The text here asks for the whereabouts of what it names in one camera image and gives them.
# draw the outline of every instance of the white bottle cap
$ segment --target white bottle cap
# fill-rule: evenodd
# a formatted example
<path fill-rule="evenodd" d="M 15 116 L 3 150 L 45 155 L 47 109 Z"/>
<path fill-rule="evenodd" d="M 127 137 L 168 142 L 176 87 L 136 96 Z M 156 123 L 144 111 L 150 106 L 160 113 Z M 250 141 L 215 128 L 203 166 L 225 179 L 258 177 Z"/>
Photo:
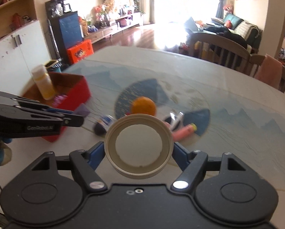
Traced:
<path fill-rule="evenodd" d="M 31 70 L 34 79 L 39 79 L 47 73 L 47 69 L 44 65 L 38 65 Z"/>

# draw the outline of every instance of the dining table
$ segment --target dining table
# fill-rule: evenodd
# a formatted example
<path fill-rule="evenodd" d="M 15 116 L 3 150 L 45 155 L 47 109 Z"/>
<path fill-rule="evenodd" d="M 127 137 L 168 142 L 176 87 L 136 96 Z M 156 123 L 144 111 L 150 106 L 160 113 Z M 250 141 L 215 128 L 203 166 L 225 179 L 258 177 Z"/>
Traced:
<path fill-rule="evenodd" d="M 271 222 L 285 229 L 285 94 L 250 76 L 201 59 L 138 47 L 110 46 L 72 65 L 66 73 L 84 75 L 92 97 L 83 126 L 69 127 L 53 143 L 43 138 L 13 139 L 13 158 L 0 167 L 5 186 L 46 151 L 56 156 L 90 149 L 104 137 L 94 134 L 102 115 L 116 119 L 130 112 L 138 96 L 152 98 L 156 116 L 185 113 L 195 120 L 197 132 L 180 143 L 189 151 L 201 150 L 221 157 L 231 152 L 267 180 L 277 191 L 278 206 Z M 171 158 L 165 168 L 148 179 L 133 180 L 119 174 L 104 158 L 96 170 L 108 184 L 166 183 L 181 170 Z M 59 171 L 72 178 L 70 171 Z M 206 178 L 217 175 L 207 172 Z"/>

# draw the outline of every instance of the sofa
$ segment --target sofa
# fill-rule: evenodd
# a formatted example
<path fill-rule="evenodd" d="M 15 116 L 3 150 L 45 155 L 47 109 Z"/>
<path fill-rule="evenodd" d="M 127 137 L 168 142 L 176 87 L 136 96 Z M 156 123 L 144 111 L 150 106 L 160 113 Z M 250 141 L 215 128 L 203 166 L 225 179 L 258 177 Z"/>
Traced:
<path fill-rule="evenodd" d="M 227 14 L 224 20 L 212 18 L 212 23 L 217 27 L 223 27 L 228 20 L 232 23 L 230 31 L 241 35 L 245 39 L 246 43 L 253 48 L 253 53 L 258 53 L 262 30 L 260 30 L 256 25 L 248 23 L 233 14 Z"/>

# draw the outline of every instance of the cabinet handle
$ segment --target cabinet handle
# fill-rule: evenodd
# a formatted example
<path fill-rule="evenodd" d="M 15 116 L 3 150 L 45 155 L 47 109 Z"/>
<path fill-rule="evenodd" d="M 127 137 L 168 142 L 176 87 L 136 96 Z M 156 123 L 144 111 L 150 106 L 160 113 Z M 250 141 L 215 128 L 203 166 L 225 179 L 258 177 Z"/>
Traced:
<path fill-rule="evenodd" d="M 17 38 L 18 38 L 18 42 L 19 42 L 19 44 L 20 44 L 20 45 L 22 45 L 22 42 L 21 42 L 21 36 L 20 36 L 19 34 L 17 35 Z"/>
<path fill-rule="evenodd" d="M 14 39 L 14 42 L 15 42 L 16 47 L 18 47 L 18 44 L 17 44 L 16 38 L 14 38 L 14 37 L 13 37 L 13 35 L 11 35 L 11 37 L 12 37 L 12 39 Z"/>

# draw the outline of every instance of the white cabinet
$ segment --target white cabinet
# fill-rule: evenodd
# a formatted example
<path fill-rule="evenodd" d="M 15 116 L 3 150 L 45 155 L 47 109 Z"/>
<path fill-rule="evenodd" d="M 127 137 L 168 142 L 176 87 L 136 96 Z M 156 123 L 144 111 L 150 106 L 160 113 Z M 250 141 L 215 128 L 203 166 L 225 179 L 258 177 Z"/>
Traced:
<path fill-rule="evenodd" d="M 0 41 L 0 91 L 22 95 L 33 84 L 30 70 L 49 60 L 39 21 L 6 36 Z"/>

